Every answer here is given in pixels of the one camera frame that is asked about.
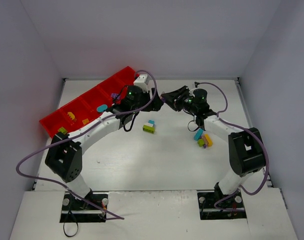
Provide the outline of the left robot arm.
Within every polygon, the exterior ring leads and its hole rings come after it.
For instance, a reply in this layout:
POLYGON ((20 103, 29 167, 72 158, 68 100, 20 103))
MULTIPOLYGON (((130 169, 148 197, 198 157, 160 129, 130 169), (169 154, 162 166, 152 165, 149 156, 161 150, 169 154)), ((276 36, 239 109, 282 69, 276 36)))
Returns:
POLYGON ((89 200, 93 194, 81 175, 86 150, 110 133, 130 131, 126 124, 132 125, 140 112, 157 112, 162 108, 164 102, 157 87, 148 87, 149 80, 154 79, 148 71, 139 71, 119 103, 112 104, 99 118, 79 130, 67 134, 59 132, 52 138, 45 164, 61 178, 60 184, 75 198, 89 200))

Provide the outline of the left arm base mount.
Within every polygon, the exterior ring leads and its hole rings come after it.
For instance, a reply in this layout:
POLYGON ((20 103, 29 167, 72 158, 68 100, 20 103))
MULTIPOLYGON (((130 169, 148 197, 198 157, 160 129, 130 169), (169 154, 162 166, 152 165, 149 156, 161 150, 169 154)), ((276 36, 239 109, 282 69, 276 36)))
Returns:
POLYGON ((106 215, 96 207, 65 192, 60 223, 105 223, 106 215))

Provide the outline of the small green lego brick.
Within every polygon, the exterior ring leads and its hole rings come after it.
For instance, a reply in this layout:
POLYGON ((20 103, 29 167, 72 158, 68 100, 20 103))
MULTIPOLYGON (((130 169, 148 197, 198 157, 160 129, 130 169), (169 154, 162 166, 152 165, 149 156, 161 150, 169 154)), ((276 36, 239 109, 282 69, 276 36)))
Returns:
POLYGON ((58 132, 61 132, 61 133, 63 133, 63 134, 66 134, 68 131, 67 131, 64 127, 60 127, 60 128, 58 129, 58 132))

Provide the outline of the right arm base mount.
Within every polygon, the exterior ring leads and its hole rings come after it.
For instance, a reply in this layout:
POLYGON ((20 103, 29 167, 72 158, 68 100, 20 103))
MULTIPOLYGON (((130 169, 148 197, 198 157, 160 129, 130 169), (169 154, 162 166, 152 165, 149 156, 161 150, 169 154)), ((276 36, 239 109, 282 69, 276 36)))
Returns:
POLYGON ((202 221, 246 219, 246 211, 241 191, 235 190, 224 195, 218 183, 214 190, 197 192, 199 216, 202 221))

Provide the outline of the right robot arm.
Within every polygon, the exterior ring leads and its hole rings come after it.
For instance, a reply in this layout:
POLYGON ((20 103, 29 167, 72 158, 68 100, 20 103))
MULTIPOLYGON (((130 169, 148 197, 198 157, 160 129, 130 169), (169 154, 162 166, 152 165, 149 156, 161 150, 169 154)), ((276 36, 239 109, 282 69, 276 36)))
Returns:
POLYGON ((197 126, 211 132, 228 144, 230 169, 214 187, 219 196, 234 193, 247 178, 266 166, 266 156, 258 129, 243 128, 219 118, 207 102, 207 91, 183 86, 161 99, 174 111, 185 111, 194 116, 197 126))

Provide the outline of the turquoise round lego piece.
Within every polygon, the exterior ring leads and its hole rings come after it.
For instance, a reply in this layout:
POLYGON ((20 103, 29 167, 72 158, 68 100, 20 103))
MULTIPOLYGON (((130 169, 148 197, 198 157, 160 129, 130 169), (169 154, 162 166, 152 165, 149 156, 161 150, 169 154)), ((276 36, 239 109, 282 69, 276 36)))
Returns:
POLYGON ((96 110, 98 113, 103 113, 104 111, 107 110, 107 108, 108 108, 108 106, 106 104, 102 104, 102 105, 98 106, 96 110))

